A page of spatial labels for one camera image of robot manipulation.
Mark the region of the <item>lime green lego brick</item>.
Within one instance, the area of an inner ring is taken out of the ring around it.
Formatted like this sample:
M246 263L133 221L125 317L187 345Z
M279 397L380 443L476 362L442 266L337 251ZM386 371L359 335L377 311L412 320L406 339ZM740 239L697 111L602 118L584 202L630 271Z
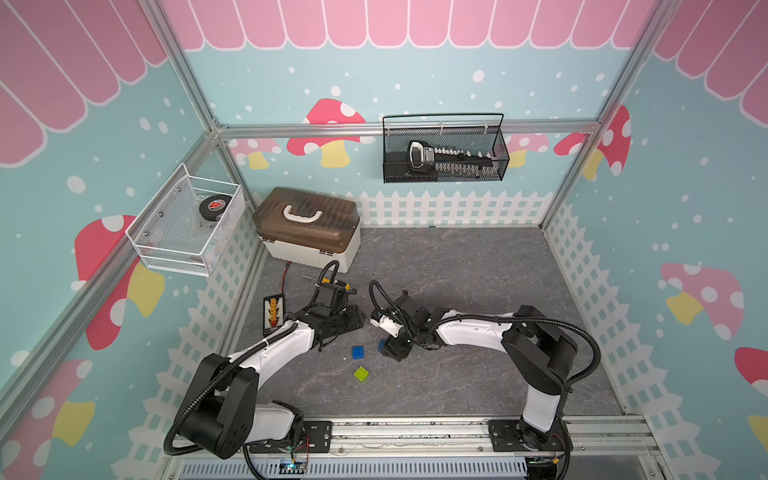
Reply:
M368 369L366 369L364 366L359 366L354 372L353 376L359 381L364 382L370 375L370 372Z

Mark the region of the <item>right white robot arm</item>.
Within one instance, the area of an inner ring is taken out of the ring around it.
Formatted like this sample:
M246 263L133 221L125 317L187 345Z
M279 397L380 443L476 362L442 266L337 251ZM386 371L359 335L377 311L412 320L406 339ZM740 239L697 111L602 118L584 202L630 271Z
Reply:
M430 312L406 293L386 307L375 305L370 322L388 334L382 354L397 361L415 346L474 346L507 354L527 384L526 398L517 422L490 427L489 433L523 450L572 448L564 405L573 385L589 377L602 358L598 343L584 329L546 317L531 305L497 315Z

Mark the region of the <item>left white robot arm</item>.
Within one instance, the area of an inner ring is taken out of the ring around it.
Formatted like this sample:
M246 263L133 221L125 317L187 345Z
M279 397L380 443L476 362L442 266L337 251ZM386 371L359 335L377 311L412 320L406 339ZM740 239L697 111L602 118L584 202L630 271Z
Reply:
M349 303L356 290L341 280L319 282L309 303L257 344L203 358L163 441L164 453L205 450L228 459L252 444L292 452L306 443L304 414L282 401L258 402L259 388L294 358L360 329L363 313Z

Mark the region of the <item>brown lid storage box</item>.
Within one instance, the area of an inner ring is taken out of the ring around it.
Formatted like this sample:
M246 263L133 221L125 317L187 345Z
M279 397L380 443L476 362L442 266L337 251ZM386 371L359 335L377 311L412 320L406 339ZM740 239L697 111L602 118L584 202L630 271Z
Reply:
M361 245L362 225L353 201L277 187L252 215L269 254L277 259L322 268L335 260L349 271Z

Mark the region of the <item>green circuit board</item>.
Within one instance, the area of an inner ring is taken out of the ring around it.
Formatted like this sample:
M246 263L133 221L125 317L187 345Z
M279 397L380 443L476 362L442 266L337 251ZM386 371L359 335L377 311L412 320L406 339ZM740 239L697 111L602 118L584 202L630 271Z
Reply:
M304 475L307 472L307 462L294 459L281 459L278 473L280 475Z

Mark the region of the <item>black tape roll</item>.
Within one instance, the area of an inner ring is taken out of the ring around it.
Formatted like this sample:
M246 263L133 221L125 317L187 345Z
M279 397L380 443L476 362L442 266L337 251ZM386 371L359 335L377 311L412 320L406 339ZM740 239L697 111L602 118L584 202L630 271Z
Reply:
M231 195L226 194L216 194L206 197L199 204L199 214L206 221L217 222L226 212L232 199L233 197Z

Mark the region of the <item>screwdriver bit set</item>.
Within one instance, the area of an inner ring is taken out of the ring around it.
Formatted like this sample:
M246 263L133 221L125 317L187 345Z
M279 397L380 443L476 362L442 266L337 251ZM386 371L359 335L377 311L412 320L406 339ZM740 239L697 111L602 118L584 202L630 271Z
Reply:
M428 143L411 141L407 147L407 164L410 174L440 177L481 179L498 172L498 165L490 155L472 156L470 151L435 147Z

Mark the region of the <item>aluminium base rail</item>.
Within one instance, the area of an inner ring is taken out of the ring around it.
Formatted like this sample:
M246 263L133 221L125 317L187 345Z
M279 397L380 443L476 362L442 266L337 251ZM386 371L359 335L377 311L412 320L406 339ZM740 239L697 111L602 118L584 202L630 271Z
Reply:
M158 479L670 479L646 421L629 416L564 419L572 448L510 446L490 427L508 417L337 417L313 419L309 442L293 454L267 443L222 460L207 452L162 460ZM281 459L307 462L280 475Z

